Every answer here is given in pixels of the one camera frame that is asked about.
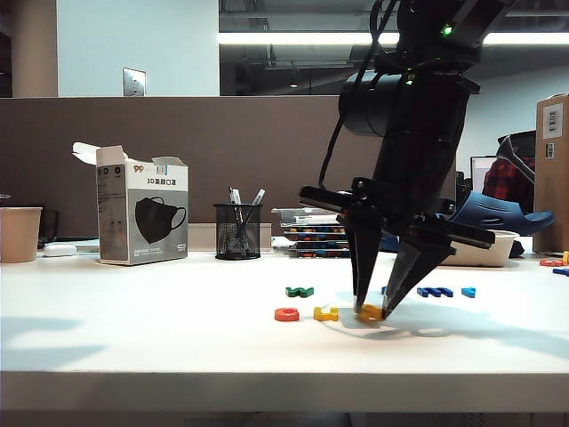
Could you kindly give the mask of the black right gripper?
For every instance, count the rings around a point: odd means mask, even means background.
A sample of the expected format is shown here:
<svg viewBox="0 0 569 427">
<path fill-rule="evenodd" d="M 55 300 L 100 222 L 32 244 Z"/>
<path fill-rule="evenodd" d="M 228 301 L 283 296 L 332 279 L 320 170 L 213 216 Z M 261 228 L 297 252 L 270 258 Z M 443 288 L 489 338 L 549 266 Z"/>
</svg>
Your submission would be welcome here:
<svg viewBox="0 0 569 427">
<path fill-rule="evenodd" d="M 488 249 L 491 231 L 437 218 L 452 202 L 439 197 L 458 141 L 419 133 L 383 138 L 371 179 L 356 177 L 340 192 L 305 186 L 301 203 L 340 214 L 349 242 L 355 310 L 367 296 L 382 231 L 400 237 L 397 258 L 382 303 L 387 319 L 403 298 L 449 255 L 451 242 Z"/>
</svg>

